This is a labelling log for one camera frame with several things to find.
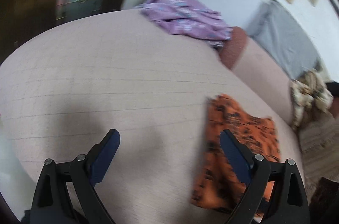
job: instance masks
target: fabric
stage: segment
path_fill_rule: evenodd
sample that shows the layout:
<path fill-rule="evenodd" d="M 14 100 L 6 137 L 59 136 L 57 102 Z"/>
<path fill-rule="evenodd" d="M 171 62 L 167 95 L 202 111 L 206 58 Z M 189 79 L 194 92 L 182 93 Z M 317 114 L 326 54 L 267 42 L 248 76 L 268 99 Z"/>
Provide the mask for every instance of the fabric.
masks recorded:
<path fill-rule="evenodd" d="M 339 119 L 331 115 L 299 131 L 305 190 L 310 200 L 321 177 L 339 182 Z"/>
<path fill-rule="evenodd" d="M 172 35 L 200 39 L 228 40 L 232 27 L 219 12 L 208 9 L 198 0 L 146 0 L 141 12 Z M 209 42 L 222 47 L 222 42 Z"/>
<path fill-rule="evenodd" d="M 229 129 L 237 140 L 254 154 L 269 161 L 280 161 L 279 144 L 274 122 L 247 114 L 228 95 L 211 100 L 206 128 L 205 165 L 196 179 L 192 204 L 206 209 L 232 210 L 245 191 L 220 147 L 221 131 Z M 264 198 L 269 200 L 273 182 L 267 184 Z"/>
<path fill-rule="evenodd" d="M 314 68 L 319 55 L 304 30 L 277 1 L 263 3 L 246 29 L 291 79 Z"/>
<path fill-rule="evenodd" d="M 310 121 L 330 114 L 333 96 L 315 69 L 307 71 L 298 80 L 290 83 L 293 102 L 292 129 L 296 131 Z"/>
<path fill-rule="evenodd" d="M 0 85 L 5 136 L 35 182 L 46 158 L 73 160 L 109 129 L 119 131 L 120 147 L 95 187 L 116 223 L 225 222 L 223 213 L 189 202 L 206 97 L 220 93 L 253 116 L 272 116 L 282 161 L 295 159 L 303 176 L 292 129 L 213 49 L 166 33 L 139 9 L 89 16 L 38 35 L 2 63 Z M 74 189 L 70 195 L 80 211 Z"/>

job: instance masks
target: orange cloth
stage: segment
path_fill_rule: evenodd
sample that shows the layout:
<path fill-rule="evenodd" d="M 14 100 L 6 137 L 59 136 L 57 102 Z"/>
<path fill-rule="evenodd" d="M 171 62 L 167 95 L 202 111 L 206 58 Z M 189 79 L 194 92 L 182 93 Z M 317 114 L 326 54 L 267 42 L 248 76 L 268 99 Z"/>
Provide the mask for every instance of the orange cloth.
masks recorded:
<path fill-rule="evenodd" d="M 220 133 L 229 129 L 241 144 L 269 161 L 280 161 L 274 122 L 247 114 L 231 97 L 222 94 L 210 102 L 206 128 L 205 165 L 194 184 L 191 203 L 206 209 L 233 210 L 245 191 L 220 147 Z M 267 184 L 268 201 L 273 182 Z"/>

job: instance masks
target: black object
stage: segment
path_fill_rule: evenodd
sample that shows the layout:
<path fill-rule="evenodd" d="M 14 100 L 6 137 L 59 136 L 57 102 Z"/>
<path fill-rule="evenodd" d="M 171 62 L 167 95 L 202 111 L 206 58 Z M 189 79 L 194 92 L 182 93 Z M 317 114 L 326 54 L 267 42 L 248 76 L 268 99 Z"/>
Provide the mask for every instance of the black object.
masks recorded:
<path fill-rule="evenodd" d="M 327 82 L 326 87 L 333 97 L 339 97 L 339 83 L 338 82 Z"/>
<path fill-rule="evenodd" d="M 314 192 L 310 208 L 311 224 L 339 223 L 339 183 L 322 177 Z"/>
<path fill-rule="evenodd" d="M 87 155 L 80 154 L 72 162 L 56 164 L 52 159 L 46 159 L 31 211 L 26 214 L 29 223 L 115 224 L 94 186 L 104 178 L 119 144 L 118 131 L 111 129 Z M 262 203 L 268 181 L 275 183 L 262 223 L 310 223 L 305 189 L 294 160 L 288 159 L 285 163 L 267 161 L 240 144 L 229 130 L 221 133 L 220 144 L 238 179 L 247 185 L 227 224 L 256 223 L 253 218 Z M 74 210 L 66 182 L 73 182 L 86 217 Z"/>
<path fill-rule="evenodd" d="M 220 144 L 238 179 L 248 183 L 250 177 L 245 193 L 227 224 L 254 222 L 253 218 L 269 181 L 274 181 L 274 187 L 261 223 L 310 223 L 305 188 L 294 160 L 287 159 L 285 163 L 277 163 L 267 161 L 260 154 L 254 155 L 246 145 L 240 144 L 228 129 L 221 133 Z"/>
<path fill-rule="evenodd" d="M 1 193 L 0 193 L 0 219 L 1 224 L 20 224 L 20 221 L 16 218 L 16 216 L 6 203 Z"/>
<path fill-rule="evenodd" d="M 119 132 L 111 129 L 87 155 L 56 164 L 46 159 L 35 189 L 30 224 L 115 224 L 102 205 L 94 186 L 102 181 L 120 144 Z M 77 213 L 66 182 L 73 182 L 86 218 Z"/>

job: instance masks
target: purple floral cloth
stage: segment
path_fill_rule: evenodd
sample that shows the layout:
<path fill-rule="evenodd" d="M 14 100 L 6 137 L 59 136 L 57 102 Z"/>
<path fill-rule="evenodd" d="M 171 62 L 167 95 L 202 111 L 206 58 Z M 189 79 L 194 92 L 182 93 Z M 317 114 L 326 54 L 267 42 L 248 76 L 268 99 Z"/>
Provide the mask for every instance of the purple floral cloth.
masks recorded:
<path fill-rule="evenodd" d="M 232 27 L 221 14 L 198 0 L 146 0 L 140 7 L 144 15 L 170 34 L 214 40 L 232 38 Z"/>

